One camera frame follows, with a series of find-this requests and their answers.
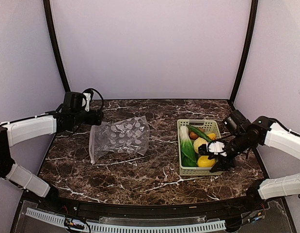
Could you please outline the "bok choy toy green white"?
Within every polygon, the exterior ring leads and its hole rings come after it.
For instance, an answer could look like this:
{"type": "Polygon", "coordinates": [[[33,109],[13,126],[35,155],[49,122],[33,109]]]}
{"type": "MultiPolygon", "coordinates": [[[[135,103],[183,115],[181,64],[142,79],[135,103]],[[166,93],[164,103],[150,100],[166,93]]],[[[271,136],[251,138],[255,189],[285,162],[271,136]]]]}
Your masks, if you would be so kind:
{"type": "Polygon", "coordinates": [[[197,167],[197,160],[193,143],[189,137],[189,129],[187,126],[179,128],[181,164],[184,167],[197,167]]]}

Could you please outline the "pale green plastic basket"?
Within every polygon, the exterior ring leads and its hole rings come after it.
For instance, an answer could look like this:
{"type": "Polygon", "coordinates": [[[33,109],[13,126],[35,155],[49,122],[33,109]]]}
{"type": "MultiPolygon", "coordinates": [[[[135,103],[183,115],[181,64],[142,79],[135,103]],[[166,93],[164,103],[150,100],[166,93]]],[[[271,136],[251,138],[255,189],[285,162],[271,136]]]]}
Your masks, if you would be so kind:
{"type": "Polygon", "coordinates": [[[182,165],[181,158],[181,140],[180,140],[180,127],[185,125],[191,125],[194,127],[201,127],[205,130],[205,133],[214,133],[216,138],[221,138],[221,132],[218,124],[215,120],[209,119],[178,119],[177,120],[177,137],[178,137],[178,159],[179,159],[179,171],[181,176],[216,176],[221,175],[221,172],[211,173],[210,167],[186,167],[182,165]]]}

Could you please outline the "clear dotted zip top bag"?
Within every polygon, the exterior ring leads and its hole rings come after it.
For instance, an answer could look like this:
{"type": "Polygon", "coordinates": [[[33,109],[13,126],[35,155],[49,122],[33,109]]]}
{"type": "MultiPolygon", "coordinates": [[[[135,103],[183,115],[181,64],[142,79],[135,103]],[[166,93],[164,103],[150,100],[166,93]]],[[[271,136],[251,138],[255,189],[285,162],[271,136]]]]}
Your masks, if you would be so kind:
{"type": "Polygon", "coordinates": [[[145,155],[149,148],[150,127],[146,116],[92,126],[89,137],[91,164],[108,152],[145,155]]]}

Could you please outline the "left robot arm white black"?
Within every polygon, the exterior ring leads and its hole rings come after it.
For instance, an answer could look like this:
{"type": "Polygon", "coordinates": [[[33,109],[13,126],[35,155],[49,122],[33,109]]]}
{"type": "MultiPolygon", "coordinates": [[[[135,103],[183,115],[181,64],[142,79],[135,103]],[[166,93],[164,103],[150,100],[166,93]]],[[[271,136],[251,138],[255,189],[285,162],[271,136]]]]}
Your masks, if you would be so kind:
{"type": "Polygon", "coordinates": [[[53,111],[15,121],[0,122],[0,179],[8,180],[24,190],[44,198],[44,204],[53,212],[63,208],[59,191],[43,179],[19,165],[12,157],[10,148],[40,136],[64,131],[74,132],[81,124],[100,125],[103,108],[90,108],[97,90],[67,92],[63,103],[53,111]]]}

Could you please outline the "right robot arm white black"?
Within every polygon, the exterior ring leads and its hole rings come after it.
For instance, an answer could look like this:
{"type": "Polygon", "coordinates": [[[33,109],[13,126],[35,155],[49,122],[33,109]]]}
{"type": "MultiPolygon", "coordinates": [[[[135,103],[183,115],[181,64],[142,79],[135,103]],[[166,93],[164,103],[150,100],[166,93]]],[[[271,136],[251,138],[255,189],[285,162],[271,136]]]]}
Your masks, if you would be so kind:
{"type": "MultiPolygon", "coordinates": [[[[233,139],[225,143],[216,139],[206,144],[210,159],[217,159],[211,172],[227,171],[235,166],[237,156],[248,149],[260,148],[261,152],[279,153],[279,158],[289,156],[300,162],[300,133],[287,128],[278,119],[260,116],[249,121],[239,110],[234,110],[223,121],[233,139]]],[[[300,167],[284,172],[282,176],[256,180],[247,189],[242,207],[253,210],[261,202],[276,198],[298,196],[300,199],[300,167]]]]}

